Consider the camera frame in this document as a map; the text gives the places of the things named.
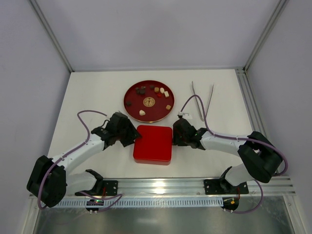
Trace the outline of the red rectangular box lid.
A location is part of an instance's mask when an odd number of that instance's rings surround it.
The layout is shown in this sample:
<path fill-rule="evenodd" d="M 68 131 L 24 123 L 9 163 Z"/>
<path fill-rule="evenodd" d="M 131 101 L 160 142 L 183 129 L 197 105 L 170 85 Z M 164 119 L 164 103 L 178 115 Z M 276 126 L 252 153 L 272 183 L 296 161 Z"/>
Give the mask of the red rectangular box lid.
<path fill-rule="evenodd" d="M 139 125 L 142 138 L 135 140 L 133 158 L 143 160 L 171 161 L 173 130 L 165 126 Z"/>

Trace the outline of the red chocolate box with tray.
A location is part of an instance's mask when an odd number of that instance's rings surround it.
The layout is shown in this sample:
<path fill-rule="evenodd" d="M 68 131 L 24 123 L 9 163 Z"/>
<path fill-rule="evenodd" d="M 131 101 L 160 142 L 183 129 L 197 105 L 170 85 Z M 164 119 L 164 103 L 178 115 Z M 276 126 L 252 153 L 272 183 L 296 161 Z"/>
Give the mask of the red chocolate box with tray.
<path fill-rule="evenodd" d="M 159 161 L 159 160 L 143 160 L 143 159 L 135 159 L 136 163 L 141 163 L 141 164 L 151 164 L 151 165 L 163 165 L 167 166 L 171 163 L 171 161 Z"/>

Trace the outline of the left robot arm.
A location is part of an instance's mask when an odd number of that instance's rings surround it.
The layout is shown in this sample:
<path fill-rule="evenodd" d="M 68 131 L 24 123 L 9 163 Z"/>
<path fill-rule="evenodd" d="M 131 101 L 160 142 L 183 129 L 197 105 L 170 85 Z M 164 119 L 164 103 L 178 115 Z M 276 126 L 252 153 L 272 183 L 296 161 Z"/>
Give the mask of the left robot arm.
<path fill-rule="evenodd" d="M 104 189 L 103 177 L 91 169 L 80 174 L 73 174 L 73 170 L 117 141 L 127 147 L 141 138 L 129 118 L 120 112 L 86 132 L 86 139 L 70 150 L 36 160 L 26 189 L 37 198 L 40 209 L 56 206 L 66 195 L 99 196 Z"/>

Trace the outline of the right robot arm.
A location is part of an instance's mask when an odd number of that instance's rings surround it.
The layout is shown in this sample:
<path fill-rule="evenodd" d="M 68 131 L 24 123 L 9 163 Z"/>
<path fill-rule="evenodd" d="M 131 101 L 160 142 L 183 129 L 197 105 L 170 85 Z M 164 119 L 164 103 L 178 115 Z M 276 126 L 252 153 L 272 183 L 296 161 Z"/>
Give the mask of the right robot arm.
<path fill-rule="evenodd" d="M 251 180 L 268 183 L 283 161 L 281 154 L 260 132 L 253 131 L 247 136 L 222 136 L 206 128 L 197 130 L 184 118 L 173 124 L 173 145 L 215 150 L 239 157 L 242 160 L 240 165 L 227 168 L 219 179 L 213 179 L 209 184 L 222 194 L 232 194 L 239 185 Z"/>

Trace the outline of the white heart chocolate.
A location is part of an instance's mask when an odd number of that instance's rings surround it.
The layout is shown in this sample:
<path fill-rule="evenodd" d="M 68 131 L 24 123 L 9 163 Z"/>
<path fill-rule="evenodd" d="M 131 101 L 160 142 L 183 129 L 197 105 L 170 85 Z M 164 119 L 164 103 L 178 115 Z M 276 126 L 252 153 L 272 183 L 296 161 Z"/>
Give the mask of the white heart chocolate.
<path fill-rule="evenodd" d="M 145 113 L 143 110 L 140 110 L 140 111 L 139 111 L 139 114 L 140 114 L 141 116 L 143 116 L 143 115 L 145 115 L 146 113 Z"/>

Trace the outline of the dark chocolate cluster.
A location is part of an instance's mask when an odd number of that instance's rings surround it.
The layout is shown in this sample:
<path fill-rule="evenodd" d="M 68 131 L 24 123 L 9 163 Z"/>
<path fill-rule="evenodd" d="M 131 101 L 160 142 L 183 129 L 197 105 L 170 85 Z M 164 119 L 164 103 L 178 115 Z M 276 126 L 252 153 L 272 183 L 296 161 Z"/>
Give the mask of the dark chocolate cluster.
<path fill-rule="evenodd" d="M 137 90 L 136 90 L 136 94 L 137 94 L 137 95 L 141 95 L 141 96 L 142 96 L 142 95 L 145 95 L 145 93 L 146 93 L 146 90 L 145 90 L 145 89 L 137 89 Z"/>

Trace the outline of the round red plate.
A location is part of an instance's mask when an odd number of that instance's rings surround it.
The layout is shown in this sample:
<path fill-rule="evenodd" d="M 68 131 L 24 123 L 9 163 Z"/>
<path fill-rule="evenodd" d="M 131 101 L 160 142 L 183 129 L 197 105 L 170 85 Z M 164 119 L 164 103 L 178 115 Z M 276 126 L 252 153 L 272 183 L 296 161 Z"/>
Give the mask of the round red plate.
<path fill-rule="evenodd" d="M 158 97 L 154 89 L 155 87 L 163 88 L 169 93 L 169 97 Z M 145 89 L 145 95 L 137 95 L 137 89 Z M 131 106 L 127 106 L 126 102 L 132 102 Z M 130 86 L 126 91 L 123 99 L 124 108 L 128 115 L 139 122 L 153 123 L 163 120 L 172 111 L 175 103 L 175 96 L 172 90 L 166 84 L 156 80 L 143 80 Z M 166 110 L 166 106 L 170 105 L 171 109 Z M 141 116 L 139 111 L 143 110 L 146 114 Z"/>

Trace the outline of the aluminium frame rail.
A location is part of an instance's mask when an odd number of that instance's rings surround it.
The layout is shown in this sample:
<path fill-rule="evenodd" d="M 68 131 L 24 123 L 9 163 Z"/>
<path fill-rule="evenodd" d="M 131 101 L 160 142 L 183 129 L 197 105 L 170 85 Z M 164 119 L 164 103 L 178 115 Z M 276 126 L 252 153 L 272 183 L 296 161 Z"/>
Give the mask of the aluminium frame rail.
<path fill-rule="evenodd" d="M 203 181 L 214 178 L 116 178 L 117 193 L 124 195 L 206 195 Z M 269 183 L 246 182 L 248 195 L 295 195 L 293 184 L 289 177 L 274 177 Z"/>

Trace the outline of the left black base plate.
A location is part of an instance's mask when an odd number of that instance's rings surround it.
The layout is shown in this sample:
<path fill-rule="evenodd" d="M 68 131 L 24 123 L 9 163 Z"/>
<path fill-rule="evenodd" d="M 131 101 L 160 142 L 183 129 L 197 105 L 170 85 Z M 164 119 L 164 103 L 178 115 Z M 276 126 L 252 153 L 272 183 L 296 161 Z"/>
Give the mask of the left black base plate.
<path fill-rule="evenodd" d="M 91 196 L 115 196 L 117 195 L 117 190 L 117 180 L 98 180 L 93 188 L 82 191 Z"/>

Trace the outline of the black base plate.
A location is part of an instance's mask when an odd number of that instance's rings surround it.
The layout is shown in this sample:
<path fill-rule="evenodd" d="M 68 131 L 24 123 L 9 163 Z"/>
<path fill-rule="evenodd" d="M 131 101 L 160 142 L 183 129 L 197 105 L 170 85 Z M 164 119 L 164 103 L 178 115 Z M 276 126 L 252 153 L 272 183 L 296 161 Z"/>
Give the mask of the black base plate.
<path fill-rule="evenodd" d="M 91 196 L 115 196 L 117 195 L 117 190 L 117 180 L 98 180 L 93 188 L 82 191 Z"/>
<path fill-rule="evenodd" d="M 206 179 L 203 181 L 206 195 L 237 195 L 248 194 L 249 189 L 246 182 L 237 186 L 231 185 L 225 179 Z"/>

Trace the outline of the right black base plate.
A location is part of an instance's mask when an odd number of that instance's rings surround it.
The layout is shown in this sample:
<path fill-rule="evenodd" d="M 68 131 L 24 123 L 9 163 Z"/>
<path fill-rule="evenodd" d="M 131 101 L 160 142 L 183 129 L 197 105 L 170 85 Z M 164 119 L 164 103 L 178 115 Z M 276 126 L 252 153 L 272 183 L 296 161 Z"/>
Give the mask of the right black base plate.
<path fill-rule="evenodd" d="M 231 185 L 225 179 L 206 179 L 203 181 L 206 195 L 237 195 L 248 194 L 249 189 L 246 182 L 237 186 Z"/>

